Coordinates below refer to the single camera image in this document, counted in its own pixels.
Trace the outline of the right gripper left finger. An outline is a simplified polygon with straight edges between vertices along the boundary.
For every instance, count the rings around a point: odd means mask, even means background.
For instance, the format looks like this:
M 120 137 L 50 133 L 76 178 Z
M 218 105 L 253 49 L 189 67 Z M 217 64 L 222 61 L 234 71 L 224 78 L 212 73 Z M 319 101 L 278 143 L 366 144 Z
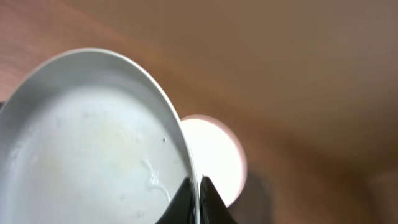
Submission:
M 187 177 L 156 224 L 193 224 L 194 202 L 191 179 Z

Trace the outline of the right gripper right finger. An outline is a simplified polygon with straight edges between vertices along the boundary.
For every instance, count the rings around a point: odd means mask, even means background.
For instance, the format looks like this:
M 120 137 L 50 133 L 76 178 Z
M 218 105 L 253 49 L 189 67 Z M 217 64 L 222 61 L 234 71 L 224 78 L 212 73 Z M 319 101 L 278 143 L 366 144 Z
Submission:
M 202 177 L 200 184 L 200 223 L 237 224 L 209 177 Z

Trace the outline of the white plate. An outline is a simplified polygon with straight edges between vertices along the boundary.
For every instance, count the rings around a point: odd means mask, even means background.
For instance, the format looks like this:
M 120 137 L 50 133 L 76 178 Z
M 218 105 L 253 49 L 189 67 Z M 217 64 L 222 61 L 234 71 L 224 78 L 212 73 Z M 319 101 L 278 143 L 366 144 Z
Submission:
M 246 155 L 237 135 L 220 120 L 199 114 L 182 118 L 181 129 L 192 153 L 197 180 L 209 177 L 230 207 L 241 195 L 248 175 Z

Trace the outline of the pale grey plate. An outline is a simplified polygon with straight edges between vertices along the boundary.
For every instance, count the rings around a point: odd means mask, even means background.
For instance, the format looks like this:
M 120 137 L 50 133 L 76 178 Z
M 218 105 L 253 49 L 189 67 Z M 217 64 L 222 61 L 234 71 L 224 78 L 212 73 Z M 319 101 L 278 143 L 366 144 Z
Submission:
M 1 106 L 2 223 L 199 223 L 180 118 L 154 78 L 105 49 L 45 61 Z

